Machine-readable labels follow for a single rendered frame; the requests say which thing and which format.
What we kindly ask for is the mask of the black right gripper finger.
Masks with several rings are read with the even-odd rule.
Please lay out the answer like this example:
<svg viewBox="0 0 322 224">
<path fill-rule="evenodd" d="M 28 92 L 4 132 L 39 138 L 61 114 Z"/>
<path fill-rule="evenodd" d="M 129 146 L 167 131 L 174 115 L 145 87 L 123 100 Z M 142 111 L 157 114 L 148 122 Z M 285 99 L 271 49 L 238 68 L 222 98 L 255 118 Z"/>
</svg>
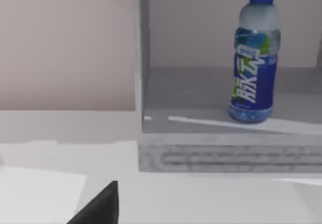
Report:
<svg viewBox="0 0 322 224">
<path fill-rule="evenodd" d="M 66 224 L 119 224 L 118 181 L 110 182 Z"/>
</svg>

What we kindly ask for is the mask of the grey cabinet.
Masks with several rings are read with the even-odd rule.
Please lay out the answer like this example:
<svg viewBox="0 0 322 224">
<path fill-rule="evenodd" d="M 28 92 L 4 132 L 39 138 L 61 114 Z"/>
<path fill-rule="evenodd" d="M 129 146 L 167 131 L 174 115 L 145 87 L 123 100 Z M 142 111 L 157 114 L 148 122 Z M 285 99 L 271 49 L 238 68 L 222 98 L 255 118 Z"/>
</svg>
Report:
<svg viewBox="0 0 322 224">
<path fill-rule="evenodd" d="M 273 109 L 233 119 L 234 35 L 248 0 L 134 0 L 143 172 L 322 173 L 322 0 L 275 0 Z"/>
</svg>

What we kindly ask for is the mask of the blue bottle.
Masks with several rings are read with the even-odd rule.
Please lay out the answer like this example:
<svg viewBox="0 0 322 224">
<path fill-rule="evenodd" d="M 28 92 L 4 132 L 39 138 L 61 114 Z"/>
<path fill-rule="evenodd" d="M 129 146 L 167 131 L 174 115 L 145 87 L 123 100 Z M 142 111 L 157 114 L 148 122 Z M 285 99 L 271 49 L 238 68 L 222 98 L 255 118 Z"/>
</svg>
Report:
<svg viewBox="0 0 322 224">
<path fill-rule="evenodd" d="M 275 0 L 248 1 L 234 35 L 229 113 L 237 121 L 258 123 L 272 113 L 281 32 Z"/>
</svg>

